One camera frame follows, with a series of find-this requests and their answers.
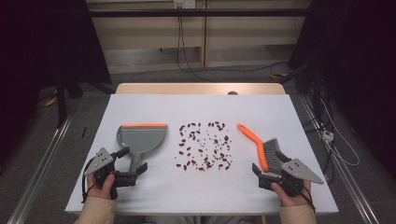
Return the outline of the dark curtain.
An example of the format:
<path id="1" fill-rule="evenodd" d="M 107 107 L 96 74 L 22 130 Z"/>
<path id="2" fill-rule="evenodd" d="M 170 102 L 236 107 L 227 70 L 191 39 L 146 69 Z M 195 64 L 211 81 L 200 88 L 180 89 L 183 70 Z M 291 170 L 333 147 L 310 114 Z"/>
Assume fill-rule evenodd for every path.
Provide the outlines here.
<path id="1" fill-rule="evenodd" d="M 396 179 L 396 0 L 311 0 L 289 67 L 329 44 L 318 68 L 352 127 Z"/>
<path id="2" fill-rule="evenodd" d="M 11 157 L 39 92 L 62 81 L 109 83 L 86 0 L 0 0 L 0 164 Z"/>

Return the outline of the red and green beans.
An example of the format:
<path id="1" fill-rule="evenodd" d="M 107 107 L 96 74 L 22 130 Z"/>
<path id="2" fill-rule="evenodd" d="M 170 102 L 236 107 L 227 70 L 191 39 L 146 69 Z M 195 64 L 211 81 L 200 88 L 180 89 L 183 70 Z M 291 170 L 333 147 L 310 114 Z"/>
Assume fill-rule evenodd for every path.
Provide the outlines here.
<path id="1" fill-rule="evenodd" d="M 175 166 L 184 171 L 228 170 L 233 164 L 232 137 L 220 121 L 196 121 L 178 129 Z"/>

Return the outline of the orange brush with grey bristles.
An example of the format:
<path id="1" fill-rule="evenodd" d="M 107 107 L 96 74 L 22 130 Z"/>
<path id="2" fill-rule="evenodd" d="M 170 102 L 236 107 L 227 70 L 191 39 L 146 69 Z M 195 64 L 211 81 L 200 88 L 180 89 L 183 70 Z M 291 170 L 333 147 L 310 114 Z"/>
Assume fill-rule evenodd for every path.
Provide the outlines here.
<path id="1" fill-rule="evenodd" d="M 263 142 L 258 135 L 247 126 L 238 123 L 237 128 L 256 144 L 260 166 L 265 173 L 281 173 L 281 160 L 276 156 L 279 146 L 276 138 Z"/>

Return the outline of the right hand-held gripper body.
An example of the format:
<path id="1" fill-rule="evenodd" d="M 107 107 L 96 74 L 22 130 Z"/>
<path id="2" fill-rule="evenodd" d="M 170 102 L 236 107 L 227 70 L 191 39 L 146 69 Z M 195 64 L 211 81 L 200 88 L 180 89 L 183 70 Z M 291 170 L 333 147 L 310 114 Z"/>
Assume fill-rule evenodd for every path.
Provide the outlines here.
<path id="1" fill-rule="evenodd" d="M 304 187 L 304 182 L 314 182 L 322 185 L 324 180 L 315 174 L 299 159 L 281 162 L 280 168 L 270 170 L 269 175 L 258 170 L 259 187 L 272 190 L 271 184 L 277 183 L 288 196 L 296 197 Z"/>

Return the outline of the black metal crossbar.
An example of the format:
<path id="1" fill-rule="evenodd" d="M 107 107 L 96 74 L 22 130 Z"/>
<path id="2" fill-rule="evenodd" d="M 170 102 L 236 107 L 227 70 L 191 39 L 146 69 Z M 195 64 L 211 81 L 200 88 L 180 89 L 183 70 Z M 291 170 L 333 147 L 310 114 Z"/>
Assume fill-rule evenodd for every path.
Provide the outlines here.
<path id="1" fill-rule="evenodd" d="M 143 17 L 298 17 L 313 13 L 309 8 L 279 9 L 141 9 L 141 10 L 91 10 L 93 18 L 143 18 Z"/>

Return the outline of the black metal stand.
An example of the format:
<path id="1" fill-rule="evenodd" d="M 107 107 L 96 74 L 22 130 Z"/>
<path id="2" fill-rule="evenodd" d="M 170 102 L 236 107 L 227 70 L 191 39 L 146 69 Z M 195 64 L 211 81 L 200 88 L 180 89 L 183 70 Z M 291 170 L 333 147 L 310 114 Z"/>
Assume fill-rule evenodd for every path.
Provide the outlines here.
<path id="1" fill-rule="evenodd" d="M 80 98 L 82 96 L 82 89 L 78 85 L 78 78 L 76 74 L 70 70 L 60 70 L 56 77 L 58 128 L 61 128 L 63 126 L 67 117 L 64 91 L 67 91 L 69 96 L 72 98 Z"/>
<path id="2" fill-rule="evenodd" d="M 308 93 L 313 92 L 312 103 L 313 112 L 315 118 L 321 120 L 320 118 L 320 77 L 319 70 L 316 64 L 312 60 L 308 60 L 303 63 L 300 67 L 293 70 L 290 74 L 282 77 L 278 83 L 283 85 L 290 80 L 294 80 L 296 85 L 296 90 L 298 93 Z"/>

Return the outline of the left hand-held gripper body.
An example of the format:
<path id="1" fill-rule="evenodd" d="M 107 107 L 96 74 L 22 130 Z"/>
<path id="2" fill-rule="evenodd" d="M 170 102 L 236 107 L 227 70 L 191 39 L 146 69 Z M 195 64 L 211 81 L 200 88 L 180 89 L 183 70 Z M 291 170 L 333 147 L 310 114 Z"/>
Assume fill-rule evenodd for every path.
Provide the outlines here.
<path id="1" fill-rule="evenodd" d="M 113 174 L 115 176 L 115 181 L 113 183 L 115 188 L 134 186 L 136 173 L 117 171 L 115 169 L 116 159 L 113 158 L 113 153 L 109 153 L 102 147 L 92 158 L 88 168 L 84 171 L 84 175 L 88 176 L 93 174 L 97 184 L 104 184 L 107 176 Z"/>

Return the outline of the white table sheet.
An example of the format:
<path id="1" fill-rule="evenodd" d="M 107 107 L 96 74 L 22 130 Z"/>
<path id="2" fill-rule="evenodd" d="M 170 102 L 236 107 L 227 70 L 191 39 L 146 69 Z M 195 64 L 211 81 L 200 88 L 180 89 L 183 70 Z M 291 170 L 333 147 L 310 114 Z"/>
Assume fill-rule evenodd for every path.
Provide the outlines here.
<path id="1" fill-rule="evenodd" d="M 178 129 L 189 122 L 224 122 L 231 134 L 233 164 L 228 170 L 204 172 L 176 168 Z M 261 189 L 252 171 L 258 153 L 237 124 L 262 140 L 276 138 L 288 157 L 300 159 L 315 174 L 321 169 L 287 94 L 111 96 L 89 154 L 102 147 L 119 150 L 117 130 L 123 123 L 166 123 L 163 142 L 145 153 L 145 173 L 133 187 L 119 190 L 117 211 L 123 215 L 265 215 L 279 211 L 279 199 Z"/>

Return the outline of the wooden table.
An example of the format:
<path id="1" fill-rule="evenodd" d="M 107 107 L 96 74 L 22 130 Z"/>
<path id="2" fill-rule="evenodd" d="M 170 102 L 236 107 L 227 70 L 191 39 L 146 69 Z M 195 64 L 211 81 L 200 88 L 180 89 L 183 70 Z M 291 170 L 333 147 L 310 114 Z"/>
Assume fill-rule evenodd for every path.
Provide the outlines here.
<path id="1" fill-rule="evenodd" d="M 278 83 L 121 83 L 116 94 L 285 94 Z"/>

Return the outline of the white wall socket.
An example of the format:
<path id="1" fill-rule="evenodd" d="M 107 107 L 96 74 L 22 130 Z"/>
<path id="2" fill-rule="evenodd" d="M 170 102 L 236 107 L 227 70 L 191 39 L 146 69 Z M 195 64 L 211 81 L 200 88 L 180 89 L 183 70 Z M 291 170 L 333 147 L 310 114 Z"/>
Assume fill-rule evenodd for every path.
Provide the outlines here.
<path id="1" fill-rule="evenodd" d="M 193 9 L 196 8 L 195 0 L 173 0 L 174 8 L 186 8 Z"/>

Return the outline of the grey dustpan with orange edge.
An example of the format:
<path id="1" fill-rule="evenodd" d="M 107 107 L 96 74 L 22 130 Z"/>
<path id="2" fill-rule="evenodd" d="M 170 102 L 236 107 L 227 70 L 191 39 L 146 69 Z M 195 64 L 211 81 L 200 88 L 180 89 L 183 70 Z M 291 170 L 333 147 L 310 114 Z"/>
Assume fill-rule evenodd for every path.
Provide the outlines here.
<path id="1" fill-rule="evenodd" d="M 128 147 L 132 154 L 130 172 L 139 166 L 141 155 L 158 147 L 165 138 L 166 123 L 124 123 L 117 131 L 120 147 Z"/>

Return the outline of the metal floor rail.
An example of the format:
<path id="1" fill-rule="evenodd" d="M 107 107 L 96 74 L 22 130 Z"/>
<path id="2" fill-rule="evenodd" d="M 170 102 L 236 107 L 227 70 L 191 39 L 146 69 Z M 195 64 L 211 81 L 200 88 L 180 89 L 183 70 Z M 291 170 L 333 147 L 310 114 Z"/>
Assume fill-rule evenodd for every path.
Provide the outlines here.
<path id="1" fill-rule="evenodd" d="M 49 145 L 46 148 L 45 154 L 35 169 L 31 180 L 16 204 L 7 224 L 24 224 L 35 198 L 42 187 L 44 178 L 50 169 L 62 141 L 64 140 L 64 136 L 67 133 L 72 118 L 73 115 L 70 114 L 66 117 L 63 123 L 56 128 L 54 135 L 51 137 Z"/>
<path id="2" fill-rule="evenodd" d="M 368 202 L 352 173 L 350 173 L 348 164 L 341 160 L 341 156 L 339 155 L 339 151 L 336 147 L 332 147 L 326 140 L 322 139 L 322 132 L 319 130 L 319 128 L 322 127 L 323 131 L 325 131 L 325 128 L 324 125 L 316 119 L 312 103 L 306 96 L 301 96 L 300 99 L 307 115 L 310 118 L 310 122 L 313 124 L 318 133 L 319 140 L 324 144 L 326 152 L 330 155 L 334 169 L 338 172 L 338 175 L 342 179 L 347 192 L 349 193 L 353 203 L 355 204 L 363 219 L 363 222 L 365 224 L 380 224 L 372 206 Z"/>

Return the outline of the person's left hand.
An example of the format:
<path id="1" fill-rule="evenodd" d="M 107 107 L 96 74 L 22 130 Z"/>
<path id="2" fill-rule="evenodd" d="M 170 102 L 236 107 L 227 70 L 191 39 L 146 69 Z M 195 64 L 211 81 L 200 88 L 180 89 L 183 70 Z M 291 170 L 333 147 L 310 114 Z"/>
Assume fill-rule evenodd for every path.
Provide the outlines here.
<path id="1" fill-rule="evenodd" d="M 88 184 L 88 196 L 101 198 L 105 200 L 111 199 L 111 188 L 113 186 L 115 180 L 115 176 L 110 174 L 107 176 L 104 184 L 102 186 L 98 186 L 95 182 L 94 175 L 90 174 L 87 176 L 87 184 Z"/>

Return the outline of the person's right hand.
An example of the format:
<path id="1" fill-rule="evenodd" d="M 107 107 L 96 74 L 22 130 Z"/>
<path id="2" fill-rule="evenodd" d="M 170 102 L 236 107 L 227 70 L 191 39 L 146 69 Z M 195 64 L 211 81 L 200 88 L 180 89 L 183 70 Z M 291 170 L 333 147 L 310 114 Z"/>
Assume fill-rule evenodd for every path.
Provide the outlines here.
<path id="1" fill-rule="evenodd" d="M 309 205 L 309 203 L 312 201 L 311 183 L 309 181 L 304 181 L 304 187 L 301 191 L 302 195 L 298 195 L 296 197 L 288 196 L 287 193 L 277 183 L 272 183 L 271 187 L 284 207 Z"/>

